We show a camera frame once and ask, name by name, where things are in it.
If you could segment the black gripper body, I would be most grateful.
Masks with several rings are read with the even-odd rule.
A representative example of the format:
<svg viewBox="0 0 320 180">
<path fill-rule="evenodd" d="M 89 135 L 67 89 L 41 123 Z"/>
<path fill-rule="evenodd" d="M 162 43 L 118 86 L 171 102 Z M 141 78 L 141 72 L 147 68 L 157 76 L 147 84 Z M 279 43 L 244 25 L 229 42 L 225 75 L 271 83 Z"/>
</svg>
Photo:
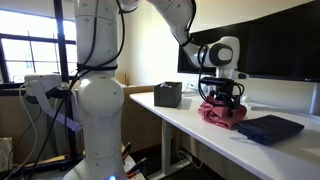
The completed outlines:
<svg viewBox="0 0 320 180">
<path fill-rule="evenodd" d="M 240 98 L 244 90 L 244 86 L 240 83 L 214 85 L 207 96 L 207 102 L 214 107 L 237 109 L 240 106 Z"/>
</svg>

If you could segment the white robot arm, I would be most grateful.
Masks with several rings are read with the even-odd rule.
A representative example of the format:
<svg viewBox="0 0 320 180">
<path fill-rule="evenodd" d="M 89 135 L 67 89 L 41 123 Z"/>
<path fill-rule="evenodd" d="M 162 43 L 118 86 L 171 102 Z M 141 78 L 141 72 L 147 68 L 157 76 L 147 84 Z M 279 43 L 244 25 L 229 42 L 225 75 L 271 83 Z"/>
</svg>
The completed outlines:
<svg viewBox="0 0 320 180">
<path fill-rule="evenodd" d="M 204 100 L 214 108 L 232 112 L 240 107 L 233 93 L 240 56 L 240 40 L 224 36 L 209 45 L 193 42 L 189 29 L 196 13 L 195 0 L 147 0 L 161 14 L 174 38 L 196 68 L 214 67 L 215 96 Z M 115 80 L 117 17 L 136 10 L 141 0 L 77 0 L 78 72 L 77 105 L 82 123 L 85 157 L 63 180 L 127 180 L 121 140 L 124 92 Z"/>
</svg>

